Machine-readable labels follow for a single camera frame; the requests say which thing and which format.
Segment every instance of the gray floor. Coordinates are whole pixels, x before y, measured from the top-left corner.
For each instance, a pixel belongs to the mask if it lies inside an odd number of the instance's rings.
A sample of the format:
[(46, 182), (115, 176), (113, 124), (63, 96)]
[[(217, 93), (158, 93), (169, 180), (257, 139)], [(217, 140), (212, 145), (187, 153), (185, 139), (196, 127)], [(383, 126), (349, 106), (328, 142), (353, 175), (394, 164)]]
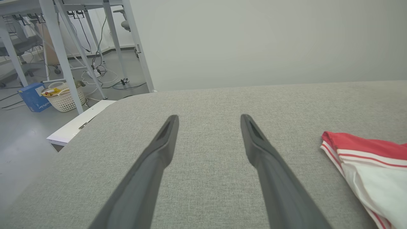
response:
[[(145, 83), (139, 60), (134, 51), (123, 51), (125, 66), (129, 74), (129, 86), (137, 86)], [(116, 72), (119, 78), (123, 75), (120, 64), (117, 60), (116, 52), (111, 52), (105, 56), (106, 68)], [(76, 60), (71, 60), (73, 66), (79, 66)], [(83, 70), (73, 71), (74, 78), (81, 79)], [(36, 77), (27, 77), (29, 83), (44, 80), (39, 76), (46, 76), (44, 69), (34, 72)], [(62, 78), (63, 75), (52, 73), (51, 79)], [(108, 82), (116, 76), (108, 72), (100, 79), (101, 82)], [(7, 84), (7, 86), (18, 86), (17, 80)], [(95, 89), (94, 85), (87, 85), (83, 88), (84, 93), (90, 93)], [(15, 94), (17, 89), (0, 90), (0, 99)], [(147, 85), (132, 90), (103, 89), (110, 100), (119, 100), (128, 95), (138, 95), (148, 93)], [(98, 91), (90, 95), (95, 99), (102, 99)], [(5, 107), (15, 102), (21, 101), (19, 95), (14, 95), (8, 99), (0, 101), (0, 107)], [(96, 101), (89, 101), (90, 106)], [(57, 152), (48, 144), (46, 137), (54, 131), (68, 123), (78, 115), (77, 110), (61, 113), (50, 107), (46, 110), (35, 113), (31, 112), (27, 106), (20, 106), (12, 110), (0, 110), (0, 218), (5, 209), (18, 197), (18, 195), (49, 166), (53, 156)]]

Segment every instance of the office chair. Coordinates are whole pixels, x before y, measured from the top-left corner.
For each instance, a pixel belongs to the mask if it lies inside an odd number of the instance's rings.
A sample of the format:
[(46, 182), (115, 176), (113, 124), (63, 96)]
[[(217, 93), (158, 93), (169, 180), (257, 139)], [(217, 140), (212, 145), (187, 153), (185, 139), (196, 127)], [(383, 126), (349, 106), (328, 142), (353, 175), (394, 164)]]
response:
[[(30, 49), (39, 46), (42, 44), (42, 39), (35, 35), (27, 37), (24, 33), (23, 27), (15, 21), (12, 16), (4, 16), (4, 21), (6, 22), (7, 29), (10, 34), (11, 41), (13, 42), (13, 46), (17, 56), (21, 61), (21, 68), (23, 69), (24, 74), (30, 77), (33, 77), (33, 70), (40, 69), (44, 66), (43, 62), (34, 62), (34, 63), (27, 63), (22, 55), (29, 51)], [(34, 28), (38, 31), (37, 24), (34, 23)], [(8, 56), (8, 52), (6, 47), (4, 46), (3, 42), (0, 40), (0, 56)], [(11, 82), (17, 78), (17, 71), (13, 69), (9, 73), (6, 73), (0, 76), (0, 88), (6, 86), (6, 83)]]
[[(121, 26), (122, 26), (125, 30), (131, 31), (131, 30), (130, 30), (129, 21), (127, 20), (127, 16), (126, 16), (125, 10), (124, 10), (124, 9), (119, 9), (119, 10), (113, 11), (113, 13), (122, 13), (122, 14), (123, 14), (123, 17), (125, 18), (125, 21), (123, 21), (123, 22), (121, 23)], [(134, 52), (136, 53), (136, 56), (137, 56), (137, 58), (138, 58), (138, 54), (137, 54), (136, 48), (134, 48)]]

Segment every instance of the white cable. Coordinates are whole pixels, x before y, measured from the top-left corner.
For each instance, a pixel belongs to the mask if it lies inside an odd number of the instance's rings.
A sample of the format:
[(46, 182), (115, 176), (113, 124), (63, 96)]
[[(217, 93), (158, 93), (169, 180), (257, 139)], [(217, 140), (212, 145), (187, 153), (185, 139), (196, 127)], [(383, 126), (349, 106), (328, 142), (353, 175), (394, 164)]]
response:
[(16, 108), (16, 107), (24, 106), (24, 105), (26, 105), (26, 104), (20, 104), (20, 105), (17, 105), (17, 106), (15, 106), (15, 107), (12, 107), (12, 108), (0, 108), (0, 110), (11, 110), (11, 109), (14, 109), (14, 108)]
[(100, 100), (98, 100), (98, 99), (94, 99), (94, 98), (87, 98), (87, 99), (91, 99), (91, 100), (95, 100), (95, 101), (100, 101)]
[[(105, 70), (109, 71), (109, 72), (113, 72), (113, 73), (116, 75), (116, 78), (114, 78), (114, 80), (109, 81), (109, 82), (100, 82), (100, 81), (99, 81), (101, 84), (112, 83), (112, 82), (116, 81), (117, 78), (119, 78), (119, 76), (117, 75), (116, 72), (114, 72), (114, 71), (112, 71), (112, 70), (109, 70), (109, 69), (107, 69), (107, 68), (105, 68), (105, 67), (103, 67), (103, 68), (104, 68)], [(84, 72), (82, 73), (82, 75), (81, 75), (82, 82), (87, 83), (88, 85), (96, 85), (96, 84), (91, 84), (91, 83), (85, 81), (85, 78), (83, 77), (83, 75), (85, 74), (85, 72), (87, 72), (87, 71), (84, 71)]]
[(85, 81), (85, 78), (83, 77), (83, 75), (84, 75), (85, 73), (87, 73), (87, 72), (88, 72), (88, 71), (84, 71), (84, 72), (82, 73), (82, 75), (81, 75), (82, 82), (87, 83), (88, 85), (96, 85), (96, 84), (91, 84), (91, 83), (89, 83), (88, 81)]
[(114, 72), (114, 71), (112, 71), (112, 70), (109, 70), (109, 69), (105, 68), (105, 67), (104, 67), (104, 66), (102, 66), (102, 65), (97, 66), (96, 68), (98, 68), (98, 67), (103, 67), (103, 68), (104, 68), (106, 71), (112, 72), (112, 73), (114, 73), (114, 74), (116, 75), (116, 78), (115, 78), (114, 80), (109, 81), (109, 82), (103, 82), (103, 84), (112, 83), (113, 81), (116, 81), (116, 80), (117, 80), (117, 78), (119, 78), (119, 76), (117, 75), (117, 73), (116, 73), (116, 72)]
[(94, 92), (95, 92), (95, 91), (96, 91), (97, 89), (98, 89), (98, 88), (95, 88), (95, 90), (93, 90), (93, 91), (92, 91), (91, 93), (89, 93), (89, 94), (86, 94), (86, 95), (85, 95), (85, 97), (86, 97), (86, 96), (88, 96), (88, 95), (91, 95), (91, 94), (93, 94), (93, 93), (94, 93)]

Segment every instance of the desk leg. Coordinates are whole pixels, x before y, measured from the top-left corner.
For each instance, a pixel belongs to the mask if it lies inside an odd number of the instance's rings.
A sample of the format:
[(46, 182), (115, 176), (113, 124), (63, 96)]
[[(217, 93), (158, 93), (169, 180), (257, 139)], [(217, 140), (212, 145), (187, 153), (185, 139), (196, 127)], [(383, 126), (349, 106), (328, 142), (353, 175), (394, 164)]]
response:
[(113, 15), (112, 10), (110, 9), (109, 0), (103, 0), (103, 8), (105, 9), (107, 23), (109, 24), (110, 32), (112, 33), (114, 47), (116, 48), (117, 56), (119, 57), (119, 62), (123, 70), (124, 78), (128, 79), (125, 63), (123, 62), (122, 51), (120, 50), (119, 39), (117, 38), (116, 27), (114, 26)]
[(123, 0), (123, 9), (125, 10), (127, 21), (129, 22), (131, 35), (133, 36), (134, 44), (137, 46), (137, 53), (143, 69), (144, 78), (150, 92), (154, 92), (153, 80), (151, 79), (150, 71), (147, 65), (146, 57), (144, 55), (143, 47), (141, 45), (140, 36), (138, 34), (136, 21), (134, 20), (133, 10), (131, 8), (131, 0)]
[(86, 21), (88, 22), (90, 32), (92, 33), (93, 40), (95, 41), (96, 48), (98, 49), (98, 52), (101, 55), (102, 63), (105, 64), (106, 62), (103, 58), (101, 48), (98, 47), (98, 45), (99, 45), (98, 38), (96, 36), (95, 30), (93, 29), (93, 24), (92, 24), (92, 21), (90, 20), (89, 12), (87, 10), (85, 10), (84, 12), (85, 12)]
[(4, 46), (6, 46), (7, 52), (9, 53), (11, 62), (14, 65), (15, 70), (17, 71), (18, 77), (21, 80), (21, 83), (24, 87), (28, 86), (27, 79), (25, 78), (24, 71), (21, 68), (20, 61), (18, 60), (17, 54), (11, 41), (10, 34), (7, 30), (6, 23), (2, 16), (0, 16), (0, 36), (3, 39)]
[(78, 91), (76, 90), (75, 81), (72, 76), (68, 58), (66, 56), (66, 51), (65, 51), (65, 47), (63, 45), (61, 31), (59, 30), (54, 2), (53, 2), (53, 0), (39, 0), (39, 4), (41, 5), (42, 13), (44, 14), (44, 16), (47, 20), (48, 31), (50, 33), (52, 43), (54, 44), (55, 52), (57, 53), (58, 60), (61, 65), (63, 77), (65, 78), (66, 83), (68, 84), (69, 91), (71, 91), (71, 96), (75, 102), (78, 113), (82, 114), (83, 107), (82, 107), (81, 100), (78, 95)]
[(85, 53), (85, 50), (83, 49), (83, 47), (81, 45), (81, 42), (79, 41), (79, 38), (78, 38), (77, 34), (75, 33), (75, 30), (73, 28), (71, 20), (69, 20), (68, 14), (66, 13), (66, 9), (65, 9), (65, 6), (62, 3), (62, 0), (55, 0), (55, 4), (56, 4), (56, 6), (58, 8), (58, 11), (59, 11), (59, 13), (61, 15), (61, 18), (62, 18), (63, 22), (66, 25), (66, 28), (68, 29), (69, 34), (72, 37), (72, 40), (75, 43), (75, 46), (78, 48), (78, 51), (81, 54), (82, 60), (85, 63), (85, 66), (87, 67), (90, 76), (92, 77), (93, 81), (95, 82), (96, 87), (99, 89), (99, 92), (101, 93), (102, 98), (107, 99), (107, 97), (105, 96), (105, 94), (102, 91), (102, 87), (100, 86), (100, 83), (99, 83), (99, 81), (98, 81), (98, 79), (97, 79), (97, 77), (95, 75), (95, 72), (93, 71), (93, 68), (89, 64), (88, 57), (87, 57), (87, 55)]
[[(44, 26), (41, 23), (41, 34), (44, 35)], [(47, 80), (50, 80), (50, 69), (48, 67), (47, 49), (44, 40), (42, 41), (42, 51), (44, 52), (45, 71), (47, 73)]]

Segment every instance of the fabric texture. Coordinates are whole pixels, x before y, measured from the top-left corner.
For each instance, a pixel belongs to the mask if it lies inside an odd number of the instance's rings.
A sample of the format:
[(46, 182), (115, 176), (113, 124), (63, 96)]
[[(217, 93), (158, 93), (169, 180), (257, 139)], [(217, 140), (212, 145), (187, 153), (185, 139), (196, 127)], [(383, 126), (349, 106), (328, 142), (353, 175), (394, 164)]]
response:
[(179, 115), (152, 229), (269, 228), (240, 115), (253, 117), (333, 228), (375, 228), (321, 145), (325, 130), (407, 142), (407, 81), (185, 90), (97, 115), (8, 209), (3, 227), (87, 228), (170, 115)]
[(380, 229), (407, 229), (407, 145), (325, 131), (321, 149)]

